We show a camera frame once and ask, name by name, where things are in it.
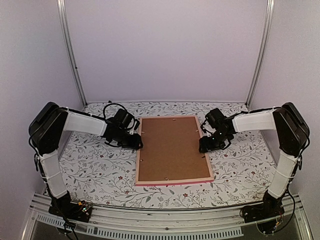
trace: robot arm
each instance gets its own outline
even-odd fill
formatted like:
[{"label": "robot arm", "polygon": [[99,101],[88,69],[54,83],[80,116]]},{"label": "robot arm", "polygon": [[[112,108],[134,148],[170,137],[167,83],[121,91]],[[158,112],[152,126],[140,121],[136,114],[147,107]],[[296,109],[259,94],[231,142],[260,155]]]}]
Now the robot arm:
[{"label": "robot arm", "polygon": [[[242,215],[245,222],[258,221],[283,214],[282,198],[289,183],[295,177],[298,166],[301,166],[301,154],[307,147],[310,130],[291,103],[282,107],[261,109],[252,112],[242,112],[226,117],[215,108],[205,116],[205,122],[215,129],[210,136],[199,140],[199,151],[206,153],[209,150],[226,149],[234,138],[234,134],[256,130],[275,130],[279,139],[280,157],[275,175],[260,206],[245,206]],[[204,132],[209,132],[201,125]]]},{"label": "robot arm", "polygon": [[[58,147],[62,133],[64,131],[75,131],[93,134],[105,138],[105,143],[112,147],[139,149],[143,147],[141,136],[137,133],[129,133],[130,130],[136,130],[139,124],[140,122],[124,107],[119,109],[114,117],[106,119],[59,107],[53,102],[47,103],[29,126],[29,143],[36,152],[36,167],[39,168],[54,203],[51,213],[59,215],[62,212],[62,215],[65,215],[66,218],[76,218],[80,221],[82,220],[81,213],[88,213],[88,211],[79,211],[79,208],[88,209],[83,207],[83,203],[79,206],[74,206],[71,203],[70,194],[63,181],[58,160]],[[116,141],[117,145],[111,145],[112,141]],[[89,220],[90,216],[88,215],[84,216],[85,222]]]}]

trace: white cable tie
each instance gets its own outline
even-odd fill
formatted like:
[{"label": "white cable tie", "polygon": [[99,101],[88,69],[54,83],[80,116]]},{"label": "white cable tie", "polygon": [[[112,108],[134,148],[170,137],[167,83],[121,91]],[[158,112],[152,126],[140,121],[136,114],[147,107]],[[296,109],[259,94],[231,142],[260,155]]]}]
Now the white cable tie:
[{"label": "white cable tie", "polygon": [[281,176],[287,178],[287,179],[293,179],[295,176],[286,176],[283,173],[279,172],[278,170],[275,170],[278,174],[280,174]]},{"label": "white cable tie", "polygon": [[34,146],[34,148],[35,148],[35,151],[36,151],[36,157],[40,160],[39,150],[38,150],[38,148],[36,148],[35,146]]},{"label": "white cable tie", "polygon": [[55,176],[57,176],[57,175],[59,175],[59,174],[61,174],[61,173],[62,173],[62,171],[58,171],[56,174],[54,174],[54,175],[52,175],[52,176],[48,176],[48,177],[42,176],[42,178],[43,178],[43,179],[46,179],[46,180],[49,180],[49,179],[52,179],[53,177],[55,177]]}]

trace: wire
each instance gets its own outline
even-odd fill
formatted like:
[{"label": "wire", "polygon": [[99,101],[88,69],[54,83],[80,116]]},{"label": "wire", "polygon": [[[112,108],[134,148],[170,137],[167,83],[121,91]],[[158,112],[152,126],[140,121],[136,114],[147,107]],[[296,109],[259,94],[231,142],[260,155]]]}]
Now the wire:
[{"label": "wire", "polygon": [[290,193],[290,191],[289,191],[289,188],[288,188],[286,191],[288,192],[289,196],[292,198],[292,201],[293,201],[292,214],[291,214],[289,220],[286,222],[286,224],[285,224],[282,228],[280,228],[279,230],[275,230],[275,231],[274,231],[274,234],[280,232],[280,231],[283,230],[286,226],[288,226],[288,224],[290,223],[291,219],[292,219],[292,218],[294,217],[294,215],[295,215],[295,210],[296,210],[296,201],[295,201],[295,198],[291,195],[291,193]]},{"label": "wire", "polygon": [[[53,201],[56,209],[57,209],[58,212],[62,215],[62,218],[63,218],[63,220],[64,220],[64,222],[65,222],[65,223],[64,223],[64,230],[67,231],[67,227],[66,227],[66,224],[67,224],[67,225],[71,228],[72,233],[73,233],[75,239],[76,239],[76,240],[79,240],[79,238],[78,238],[78,236],[77,236],[77,234],[76,234],[76,232],[75,232],[74,227],[72,226],[72,224],[70,223],[70,221],[68,220],[68,218],[65,216],[65,214],[64,214],[64,213],[60,210],[60,208],[58,207],[56,198],[55,198],[55,197],[52,195],[52,193],[50,192],[50,188],[49,188],[49,187],[48,187],[48,194],[49,194],[49,196],[51,197],[51,199],[52,199],[52,201]],[[73,240],[70,236],[68,236],[68,233],[67,233],[65,236],[66,236],[68,239]]]},{"label": "wire", "polygon": [[39,168],[38,168],[39,158],[38,158],[38,154],[37,153],[34,154],[33,161],[34,161],[34,164],[35,164],[35,170],[38,172],[39,171]]},{"label": "wire", "polygon": [[104,119],[107,119],[106,109],[107,109],[107,107],[109,107],[109,106],[111,106],[111,105],[117,105],[117,106],[123,108],[123,110],[125,110],[126,112],[128,112],[127,109],[126,109],[124,106],[122,106],[121,104],[112,102],[112,103],[109,103],[109,104],[105,105],[104,108],[103,108],[103,110],[102,110]]},{"label": "wire", "polygon": [[40,156],[38,150],[36,149],[36,147],[31,142],[32,141],[32,137],[35,135],[35,133],[38,131],[38,129],[29,137],[28,143],[29,143],[30,147],[35,151],[35,154],[37,156]]}]

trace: ventilation slot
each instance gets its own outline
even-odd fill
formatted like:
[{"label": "ventilation slot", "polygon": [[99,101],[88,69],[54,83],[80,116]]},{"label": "ventilation slot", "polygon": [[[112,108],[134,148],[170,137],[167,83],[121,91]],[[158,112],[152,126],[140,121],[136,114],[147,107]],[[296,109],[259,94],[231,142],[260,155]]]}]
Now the ventilation slot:
[{"label": "ventilation slot", "polygon": [[[65,221],[60,218],[42,213],[38,213],[37,220],[58,228],[61,228],[65,223]],[[87,226],[86,234],[108,238],[110,240],[222,240],[243,236],[240,227],[197,233],[137,233]]]}]

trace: wooden frame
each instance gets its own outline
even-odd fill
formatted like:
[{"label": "wooden frame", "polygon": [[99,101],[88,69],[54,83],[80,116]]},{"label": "wooden frame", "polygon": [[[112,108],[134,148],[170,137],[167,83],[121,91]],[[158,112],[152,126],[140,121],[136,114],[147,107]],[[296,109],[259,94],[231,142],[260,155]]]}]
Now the wooden frame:
[{"label": "wooden frame", "polygon": [[[200,123],[198,120],[198,116],[196,115],[179,115],[179,116],[151,116],[151,117],[141,117],[140,118],[140,126],[138,129],[138,133],[141,135],[142,127],[143,127],[143,120],[146,119],[177,119],[177,118],[194,118],[199,137],[202,138],[203,134],[200,128]],[[213,170],[210,164],[210,159],[207,153],[204,154],[206,159],[206,165],[209,171],[209,177],[202,177],[202,178],[191,178],[191,179],[181,179],[181,180],[158,180],[158,181],[139,181],[139,174],[140,174],[140,153],[141,150],[137,151],[136,157],[136,170],[135,170],[135,185],[136,186],[166,186],[166,185],[186,185],[186,184],[200,184],[200,183],[209,183],[214,181],[213,177]]]}]

